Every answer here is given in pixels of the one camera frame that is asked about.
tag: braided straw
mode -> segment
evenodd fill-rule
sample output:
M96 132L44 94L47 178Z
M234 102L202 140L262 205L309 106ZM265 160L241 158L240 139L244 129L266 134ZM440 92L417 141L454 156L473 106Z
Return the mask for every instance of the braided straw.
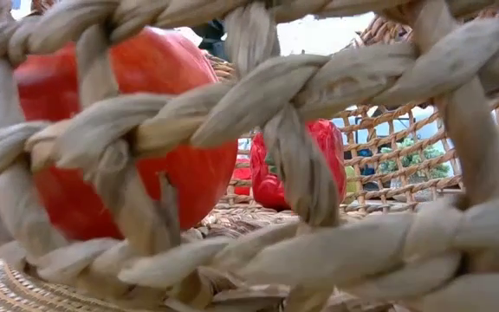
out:
M485 100L499 95L499 19L460 26L452 17L489 6L499 1L65 0L14 22L0 1L1 256L46 281L144 309L257 311L286 296L287 311L318 311L332 308L331 295L343 289L423 311L499 311L499 140ZM371 10L409 23L417 44L279 57L276 23ZM193 26L218 16L225 16L239 81L178 97L119 94L107 58L112 42L146 24ZM51 125L24 122L12 67L71 40L84 110ZM340 221L333 178L303 121L356 102L396 108L431 97L461 160L466 193L415 214ZM256 126L299 222L238 239L181 235L173 185L161 175L163 199L153 203L134 161L180 143L217 146ZM130 132L134 141L124 138ZM51 164L82 169L126 240L71 242L51 226L31 173ZM291 288L281 296L221 297L256 283Z

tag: round woven mat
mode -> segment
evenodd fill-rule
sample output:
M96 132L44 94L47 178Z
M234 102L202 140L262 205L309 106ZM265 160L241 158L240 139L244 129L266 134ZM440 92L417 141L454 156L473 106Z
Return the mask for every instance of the round woven mat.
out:
M218 207L196 231L202 237L239 237L267 224L295 219L290 212L267 209L225 209ZM51 311L51 312L112 312L134 311L93 299L72 288L44 283L11 269L0 258L0 312Z

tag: person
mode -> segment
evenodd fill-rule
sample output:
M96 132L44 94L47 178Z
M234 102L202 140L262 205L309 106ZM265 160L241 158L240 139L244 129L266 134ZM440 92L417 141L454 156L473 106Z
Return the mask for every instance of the person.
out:
M203 41L199 44L200 49L204 49L211 55L229 61L224 51L223 36L226 32L223 21L213 19L205 24L191 27L191 30L203 38Z

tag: woven basket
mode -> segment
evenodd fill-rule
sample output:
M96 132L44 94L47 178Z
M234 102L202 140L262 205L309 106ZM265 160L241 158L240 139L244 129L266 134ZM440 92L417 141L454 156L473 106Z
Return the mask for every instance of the woven basket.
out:
M2 10L6 2L0 1L0 111L5 112L0 114L0 311L499 311L499 18L470 20L480 10L480 17L499 16L493 8L499 2L303 3L207 7L180 0L63 0L42 16L10 22ZM279 53L276 23L308 13L350 16L372 10L383 17L362 33L353 44L357 48L271 59ZM28 165L36 169L84 159L82 164L104 166L104 159L90 161L89 144L59 148L64 154L52 146L82 137L71 133L93 131L93 117L110 114L115 99L90 99L108 105L92 106L70 122L22 122L17 107L9 105L17 97L10 64L20 63L23 54L51 53L81 34L79 53L97 60L109 44L105 36L117 42L146 24L193 26L219 16L225 16L226 46L236 70L209 56L223 82L175 99L185 99L186 107L165 104L156 118L140 120L133 125L139 140L128 143L152 146L154 138L172 135L205 147L250 138L261 127L282 166L294 212L271 211L251 196L233 194L234 186L250 185L233 180L196 229L174 231L153 205L140 200L127 213L114 210L126 240L69 242L28 196ZM82 86L116 94L111 77L101 74L109 72L108 64L97 64L87 66L79 78ZM217 104L202 109L194 92ZM415 121L412 109L430 104L435 113ZM136 114L124 109L117 116ZM409 126L395 131L398 117L405 115ZM353 117L359 122L351 123ZM357 192L348 195L352 203L339 207L329 192L335 189L332 177L302 131L302 121L314 118L342 121L351 155L346 165L358 173L348 180L357 182ZM163 120L177 120L179 126L168 122L167 132L160 133ZM430 123L437 124L436 134L419 138ZM388 125L386 137L375 131L381 124ZM366 133L366 142L358 131ZM414 145L398 148L405 137ZM125 142L115 138L109 146ZM437 142L444 154L426 159L423 151ZM392 151L379 153L386 144ZM130 155L136 146L130 147L127 157L136 157ZM358 154L365 149L372 156ZM410 153L421 161L404 167L400 159ZM381 173L381 164L391 159L397 170ZM433 179L429 170L445 162L454 175ZM365 165L375 173L361 174ZM416 179L421 171L425 177ZM131 180L111 180L123 186L111 190L119 194L117 203L133 199L130 191L146 197L143 190L129 188ZM110 193L92 182L101 195ZM367 188L371 183L378 190ZM399 186L386 188L387 183ZM446 196L454 185L456 193ZM172 195L174 185L169 186L164 198ZM418 204L424 190L431 201ZM398 196L404 203L394 200ZM171 236L181 236L183 243L172 245Z

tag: red vegetable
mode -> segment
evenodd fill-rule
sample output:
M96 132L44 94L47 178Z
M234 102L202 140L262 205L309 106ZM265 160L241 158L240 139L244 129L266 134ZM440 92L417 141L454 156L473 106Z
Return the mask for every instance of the red vegetable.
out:
M325 156L334 181L338 186L340 202L346 195L342 135L329 120L315 120L307 124L311 137ZM290 209L284 198L284 187L278 179L277 168L267 153L262 133L258 133L250 150L251 184L257 203L278 211Z
M201 51L180 34L144 29L112 48L112 64L120 91L181 94L217 81ZM80 110L75 46L53 55L31 56L15 71L26 120L67 119ZM160 198L157 172L167 172L178 190L178 216L183 229L201 221L224 194L237 157L237 142L212 149L180 146L162 159L137 164L149 195ZM35 175L53 225L72 239L117 237L110 213L79 171L51 167Z
M237 164L249 164L249 159L237 159ZM232 173L233 179L241 179L241 180L251 180L251 170L249 168L236 168ZM234 188L234 193L237 195L250 195L250 187L249 186L238 186Z

